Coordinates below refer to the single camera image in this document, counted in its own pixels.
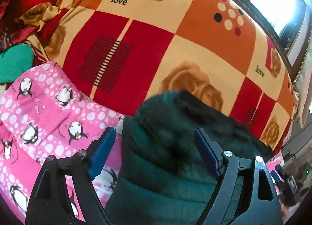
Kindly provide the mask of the dark green quilted puffer jacket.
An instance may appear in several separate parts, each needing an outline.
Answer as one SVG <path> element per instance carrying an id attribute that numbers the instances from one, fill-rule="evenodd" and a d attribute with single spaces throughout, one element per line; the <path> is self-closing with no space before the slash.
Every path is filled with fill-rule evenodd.
<path id="1" fill-rule="evenodd" d="M 245 126 L 189 92 L 153 96 L 124 118 L 122 167 L 105 208 L 113 224 L 197 222 L 217 184 L 194 143 L 199 127 L 238 157 L 272 157 Z"/>

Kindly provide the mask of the pink penguin print quilt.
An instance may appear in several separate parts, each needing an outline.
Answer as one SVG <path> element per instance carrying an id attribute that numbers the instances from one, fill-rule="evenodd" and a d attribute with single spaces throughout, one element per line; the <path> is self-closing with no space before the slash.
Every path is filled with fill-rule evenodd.
<path id="1" fill-rule="evenodd" d="M 54 61 L 22 74 L 1 97 L 1 196 L 25 221 L 31 191 L 45 159 L 70 157 L 116 130 L 114 146 L 93 186 L 102 205 L 117 185 L 124 116 L 86 98 Z"/>

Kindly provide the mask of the cream floral bedding pile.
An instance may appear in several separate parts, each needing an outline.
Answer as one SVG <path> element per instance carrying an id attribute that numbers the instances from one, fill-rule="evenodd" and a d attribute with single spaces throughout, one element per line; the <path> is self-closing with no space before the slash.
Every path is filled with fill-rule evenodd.
<path id="1" fill-rule="evenodd" d="M 301 128 L 304 127 L 309 107 L 311 105 L 311 51 L 305 55 L 301 69 L 295 79 L 295 114 L 294 121 L 297 121 Z"/>

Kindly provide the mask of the green cloth item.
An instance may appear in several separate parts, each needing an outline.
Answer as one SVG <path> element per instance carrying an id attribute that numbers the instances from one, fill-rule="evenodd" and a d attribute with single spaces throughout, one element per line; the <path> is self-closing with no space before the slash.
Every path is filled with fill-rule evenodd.
<path id="1" fill-rule="evenodd" d="M 27 44 L 19 44 L 1 52 L 0 82 L 13 83 L 21 74 L 32 68 L 34 53 Z"/>

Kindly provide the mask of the red orange rose patterned blanket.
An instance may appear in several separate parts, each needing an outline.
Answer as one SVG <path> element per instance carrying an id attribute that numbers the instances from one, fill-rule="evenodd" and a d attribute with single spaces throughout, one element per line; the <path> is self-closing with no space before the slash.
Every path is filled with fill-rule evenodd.
<path id="1" fill-rule="evenodd" d="M 126 115 L 187 90 L 278 153 L 295 96 L 275 44 L 236 0 L 57 0 L 22 15 L 92 100 Z"/>

